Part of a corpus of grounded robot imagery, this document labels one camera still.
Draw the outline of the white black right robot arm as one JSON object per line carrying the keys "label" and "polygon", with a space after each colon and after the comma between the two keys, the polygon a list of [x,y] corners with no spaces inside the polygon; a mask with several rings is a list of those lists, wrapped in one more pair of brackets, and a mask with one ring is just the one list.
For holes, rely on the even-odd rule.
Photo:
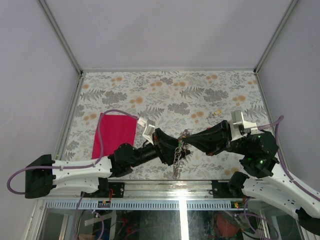
{"label": "white black right robot arm", "polygon": [[224,120],[183,141],[208,156],[242,155],[239,162],[244,171],[236,171],[228,181],[229,194],[263,201],[290,215],[305,230],[320,234],[320,193],[285,168],[271,132],[253,122]]}

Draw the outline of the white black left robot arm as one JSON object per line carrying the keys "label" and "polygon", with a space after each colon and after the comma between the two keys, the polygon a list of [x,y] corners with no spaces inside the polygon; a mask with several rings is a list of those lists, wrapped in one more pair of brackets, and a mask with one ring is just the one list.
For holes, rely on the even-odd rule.
{"label": "white black left robot arm", "polygon": [[152,142],[145,146],[136,148],[123,143],[113,154],[92,160],[67,162],[53,160],[50,154],[42,155],[27,166],[24,196],[37,199],[53,194],[94,193],[102,198],[109,193],[109,178],[126,176],[135,167],[156,158],[172,165],[178,139],[159,128],[151,136]]}

